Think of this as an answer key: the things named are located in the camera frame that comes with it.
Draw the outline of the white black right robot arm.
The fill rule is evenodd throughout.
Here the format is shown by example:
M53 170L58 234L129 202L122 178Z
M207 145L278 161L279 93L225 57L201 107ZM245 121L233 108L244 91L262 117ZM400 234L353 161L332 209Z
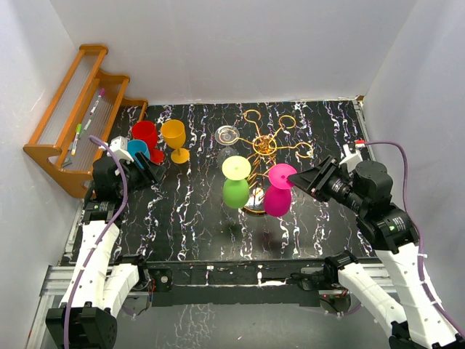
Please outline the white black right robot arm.
M323 277L334 289L353 293L384 330L391 348L463 348L464 334L434 299L421 264L419 232L407 212L392 203L392 178L376 161L361 161L353 172L329 156L288 177L320 202L331 199L351 209L362 235L388 273L390 296L351 252L327 257Z

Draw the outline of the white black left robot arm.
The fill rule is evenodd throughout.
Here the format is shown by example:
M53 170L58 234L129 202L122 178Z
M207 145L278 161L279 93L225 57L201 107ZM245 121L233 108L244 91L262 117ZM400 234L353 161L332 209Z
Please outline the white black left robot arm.
M58 348L113 348L117 316L132 289L144 289L150 272L142 255L111 262L129 193L159 184L165 167L137 152L131 160L103 156L93 164L84 200L81 247L60 304L46 314Z

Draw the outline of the red wine glass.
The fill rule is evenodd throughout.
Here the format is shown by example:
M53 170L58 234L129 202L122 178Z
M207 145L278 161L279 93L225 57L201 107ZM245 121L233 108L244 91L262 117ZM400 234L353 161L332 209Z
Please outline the red wine glass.
M155 164L162 164L164 154L157 149L158 131L151 121L139 121L132 127L132 136L135 140L145 142L150 153L150 159Z

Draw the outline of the clear wine glass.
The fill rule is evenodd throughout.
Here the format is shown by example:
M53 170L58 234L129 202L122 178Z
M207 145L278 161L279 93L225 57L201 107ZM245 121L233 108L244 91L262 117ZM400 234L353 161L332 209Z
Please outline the clear wine glass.
M238 155L238 151L233 147L233 145L239 140L240 133L236 127L224 125L215 131L214 137L222 146L217 155L218 167L221 168L226 159L231 156Z

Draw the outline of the green wine glass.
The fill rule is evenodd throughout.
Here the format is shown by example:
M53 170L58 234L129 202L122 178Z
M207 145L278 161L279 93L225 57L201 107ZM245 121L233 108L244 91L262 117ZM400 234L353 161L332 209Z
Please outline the green wine glass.
M233 209L245 206L249 196L248 176L251 164L242 156L231 156L222 164L222 174L226 177L222 197L224 203Z

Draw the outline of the blue wine glass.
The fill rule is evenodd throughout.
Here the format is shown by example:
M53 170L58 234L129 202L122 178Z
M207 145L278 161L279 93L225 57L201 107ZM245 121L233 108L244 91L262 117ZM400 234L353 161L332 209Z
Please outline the blue wine glass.
M143 140L130 140L127 143L127 151L133 159L136 159L137 153L142 153L147 159L150 159L150 151L146 142Z

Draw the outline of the magenta wine glass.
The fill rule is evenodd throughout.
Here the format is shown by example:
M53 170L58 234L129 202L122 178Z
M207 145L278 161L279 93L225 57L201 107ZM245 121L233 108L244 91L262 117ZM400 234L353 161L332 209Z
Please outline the magenta wine glass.
M263 207L265 212L273 217L285 215L292 202L291 189L293 184L288 181L290 175L297 171L288 164L276 164L269 170L270 187L264 195Z

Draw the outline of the yellow orange wine glass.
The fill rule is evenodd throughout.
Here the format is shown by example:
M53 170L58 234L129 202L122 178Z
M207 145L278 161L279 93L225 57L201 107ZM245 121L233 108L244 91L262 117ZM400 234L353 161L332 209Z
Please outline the yellow orange wine glass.
M189 150L183 148L186 141L185 125L176 119L166 121L161 127L164 142L173 149L171 160L183 164L190 159Z

